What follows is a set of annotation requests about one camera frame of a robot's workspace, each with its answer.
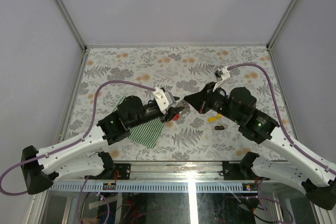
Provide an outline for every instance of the floral pattern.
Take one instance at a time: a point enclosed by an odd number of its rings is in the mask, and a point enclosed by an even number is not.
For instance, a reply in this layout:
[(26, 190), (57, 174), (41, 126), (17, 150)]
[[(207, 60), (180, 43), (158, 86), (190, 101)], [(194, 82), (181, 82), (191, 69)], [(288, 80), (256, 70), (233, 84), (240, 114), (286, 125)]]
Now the floral pattern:
[[(291, 133), (286, 108), (265, 47), (157, 47), (157, 48), (91, 48), (84, 71), (67, 137), (84, 132), (91, 120), (94, 94), (99, 85), (108, 80), (128, 80), (149, 87), (164, 87), (175, 96), (203, 89), (216, 81), (214, 71), (223, 66), (252, 62), (264, 67), (275, 88), (276, 99), (287, 130)], [(230, 92), (235, 87), (246, 87), (258, 100), (258, 109), (276, 119), (269, 87), (258, 69), (242, 67), (231, 72), (223, 85)], [(124, 96), (137, 95), (143, 102), (151, 100), (151, 91), (115, 84), (104, 87), (98, 95), (95, 122), (112, 112)], [(240, 160), (253, 151), (268, 159), (281, 157), (245, 139), (234, 122), (222, 117), (214, 122), (213, 111), (200, 115), (184, 101), (186, 109), (178, 121), (166, 124), (155, 148), (150, 149), (128, 138), (105, 150), (115, 160), (158, 161), (223, 161)], [(217, 131), (215, 126), (223, 125)]]

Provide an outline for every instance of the red wire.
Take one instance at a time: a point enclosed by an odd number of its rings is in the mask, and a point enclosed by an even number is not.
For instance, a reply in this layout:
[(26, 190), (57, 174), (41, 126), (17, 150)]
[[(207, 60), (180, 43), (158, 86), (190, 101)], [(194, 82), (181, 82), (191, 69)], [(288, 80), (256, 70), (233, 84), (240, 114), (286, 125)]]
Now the red wire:
[(115, 174), (115, 176), (114, 176), (114, 183), (115, 183), (115, 185), (117, 185), (118, 177), (119, 177), (119, 171), (116, 170), (116, 174)]

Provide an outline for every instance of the black bracket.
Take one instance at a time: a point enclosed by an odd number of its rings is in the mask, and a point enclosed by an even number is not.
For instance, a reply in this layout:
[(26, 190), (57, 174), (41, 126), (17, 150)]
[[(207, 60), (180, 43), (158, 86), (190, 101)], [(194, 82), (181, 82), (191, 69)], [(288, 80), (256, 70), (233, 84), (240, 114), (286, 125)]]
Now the black bracket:
[(115, 171), (119, 172), (117, 180), (129, 180), (131, 176), (131, 164), (115, 164)]
[(224, 180), (247, 180), (240, 172), (239, 163), (231, 163), (230, 161), (223, 161), (222, 167)]

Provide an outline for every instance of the white cable connector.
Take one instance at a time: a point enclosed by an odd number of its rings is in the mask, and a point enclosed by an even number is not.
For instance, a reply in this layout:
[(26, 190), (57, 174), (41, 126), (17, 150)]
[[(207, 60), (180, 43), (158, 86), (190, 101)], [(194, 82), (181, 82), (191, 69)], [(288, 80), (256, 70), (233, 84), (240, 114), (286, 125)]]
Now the white cable connector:
[(226, 80), (226, 79), (229, 79), (231, 77), (229, 71), (227, 70), (228, 67), (223, 67), (222, 69), (218, 69), (216, 72), (215, 72), (215, 76), (216, 76), (216, 79), (217, 79), (217, 82), (214, 86), (214, 89), (213, 91), (215, 91), (216, 89), (220, 88), (222, 85), (223, 85), (223, 82)]
[(165, 92), (162, 89), (156, 87), (153, 91), (153, 95), (160, 111), (165, 114), (167, 109), (175, 104), (175, 99), (170, 92)]

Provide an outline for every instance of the red object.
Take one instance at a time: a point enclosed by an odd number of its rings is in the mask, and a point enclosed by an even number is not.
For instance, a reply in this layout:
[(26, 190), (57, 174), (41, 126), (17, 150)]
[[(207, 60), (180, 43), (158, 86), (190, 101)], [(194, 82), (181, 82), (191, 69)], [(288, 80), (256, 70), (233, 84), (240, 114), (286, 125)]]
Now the red object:
[(179, 113), (176, 116), (174, 116), (174, 118), (172, 120), (177, 121), (178, 119), (180, 119), (180, 114)]

